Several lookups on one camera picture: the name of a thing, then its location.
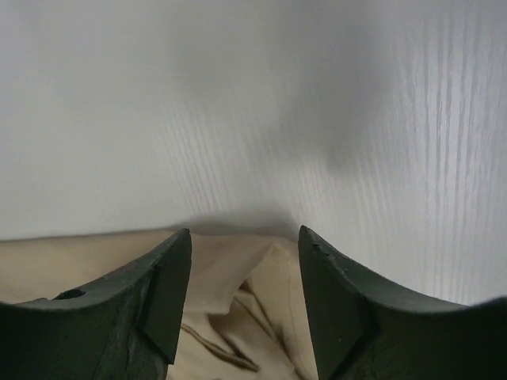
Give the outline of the beige t shirt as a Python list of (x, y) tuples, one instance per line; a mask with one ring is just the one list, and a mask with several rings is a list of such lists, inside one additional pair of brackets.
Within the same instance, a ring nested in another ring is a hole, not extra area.
[[(1, 298), (55, 296), (147, 253), (150, 230), (1, 244)], [(297, 245), (282, 237), (192, 236), (192, 271), (171, 379), (315, 379)]]

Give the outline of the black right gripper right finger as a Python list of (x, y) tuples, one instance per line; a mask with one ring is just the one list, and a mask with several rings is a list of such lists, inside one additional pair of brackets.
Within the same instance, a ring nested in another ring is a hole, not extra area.
[(320, 379), (503, 379), (506, 300), (412, 291), (302, 226), (299, 266)]

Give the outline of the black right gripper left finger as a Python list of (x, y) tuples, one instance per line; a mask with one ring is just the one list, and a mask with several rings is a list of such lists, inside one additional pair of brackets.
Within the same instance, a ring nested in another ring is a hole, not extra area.
[(192, 265), (182, 229), (56, 298), (1, 304), (3, 379), (164, 379)]

